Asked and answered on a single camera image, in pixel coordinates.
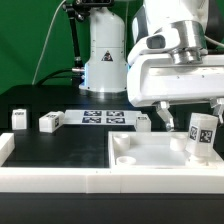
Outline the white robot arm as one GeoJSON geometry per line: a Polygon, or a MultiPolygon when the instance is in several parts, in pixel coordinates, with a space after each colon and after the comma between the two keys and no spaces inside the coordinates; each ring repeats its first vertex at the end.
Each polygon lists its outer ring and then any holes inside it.
{"type": "Polygon", "coordinates": [[[143,0],[133,22],[127,94],[135,107],[155,106],[173,128],[171,104],[208,102],[224,114],[224,16],[216,0],[143,0]]]}

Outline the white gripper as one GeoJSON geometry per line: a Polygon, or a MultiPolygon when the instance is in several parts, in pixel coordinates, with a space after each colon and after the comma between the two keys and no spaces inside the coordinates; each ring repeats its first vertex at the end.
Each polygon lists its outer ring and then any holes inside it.
{"type": "Polygon", "coordinates": [[[129,102],[135,107],[152,106],[159,102],[156,112],[167,131],[174,130],[169,103],[212,99],[213,115],[223,125],[224,56],[205,56],[199,65],[174,65],[168,54],[140,56],[128,71],[127,93],[129,102]]]}

